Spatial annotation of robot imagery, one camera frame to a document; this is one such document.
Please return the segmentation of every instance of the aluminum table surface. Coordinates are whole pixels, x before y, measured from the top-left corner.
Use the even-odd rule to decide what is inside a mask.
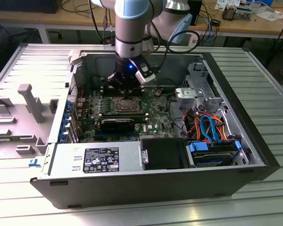
[[[29,44],[19,47],[0,74],[0,97],[17,91],[15,82],[42,83],[43,101],[59,97],[70,72],[72,49],[103,50],[95,45]],[[259,61],[241,48],[197,48],[210,52],[246,108],[281,168],[231,197],[59,210],[28,180],[29,159],[0,160],[0,225],[204,225],[283,226],[283,90]]]

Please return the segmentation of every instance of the robotic arm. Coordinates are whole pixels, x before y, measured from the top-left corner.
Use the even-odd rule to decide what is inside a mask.
[[[142,56],[145,37],[157,37],[151,21],[164,40],[187,30],[192,16],[188,0],[91,0],[116,13],[116,68],[108,82],[122,94],[130,94],[159,72]],[[184,34],[172,42],[179,43]]]

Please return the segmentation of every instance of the motherboard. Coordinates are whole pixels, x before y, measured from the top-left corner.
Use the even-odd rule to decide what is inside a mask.
[[[167,104],[170,94],[145,88],[139,97],[109,97],[93,91],[78,98],[80,143],[137,141],[150,137],[175,137]]]

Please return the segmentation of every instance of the power supply label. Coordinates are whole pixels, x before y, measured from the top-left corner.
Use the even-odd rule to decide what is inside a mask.
[[[84,173],[119,171],[118,147],[87,148],[84,157]]]

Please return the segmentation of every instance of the blue clip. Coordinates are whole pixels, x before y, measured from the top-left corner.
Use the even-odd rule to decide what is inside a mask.
[[[66,126],[67,124],[68,124],[68,121],[67,120],[65,120],[65,119],[62,119],[62,126]]]
[[[70,115],[68,113],[63,114],[63,119],[69,119]]]
[[[204,130],[204,120],[205,118],[207,118],[209,120],[209,122],[211,123],[211,127],[212,127],[212,133],[213,133],[213,137],[214,137],[214,140],[217,141],[217,143],[221,143],[221,140],[220,140],[220,137],[218,136],[218,134],[216,133],[216,129],[215,129],[215,125],[214,125],[214,121],[213,119],[208,116],[208,115],[204,115],[202,116],[202,118],[200,119],[200,129],[201,129],[201,132],[202,134],[209,140],[210,143],[212,143],[212,139],[209,137],[209,135],[205,132]]]
[[[66,101],[66,106],[65,106],[65,108],[70,108],[70,107],[72,107],[72,102],[71,101],[69,101],[69,100],[67,100]]]
[[[59,139],[59,141],[65,140],[66,139],[66,135],[65,134],[59,134],[58,135],[58,139]]]
[[[64,133],[64,132],[66,132],[66,128],[65,127],[60,127],[60,133]]]
[[[190,148],[190,152],[194,152],[195,151],[194,143],[190,143],[189,148]]]
[[[194,142],[196,151],[208,151],[208,145],[204,142]]]
[[[30,163],[28,164],[28,166],[29,167],[31,167],[31,166],[36,166],[36,167],[38,167],[38,166],[41,166],[40,164],[38,164],[38,159],[31,159],[30,160]]]
[[[238,140],[235,141],[235,145],[236,145],[238,151],[240,151],[242,149],[242,146],[241,146],[241,144]]]

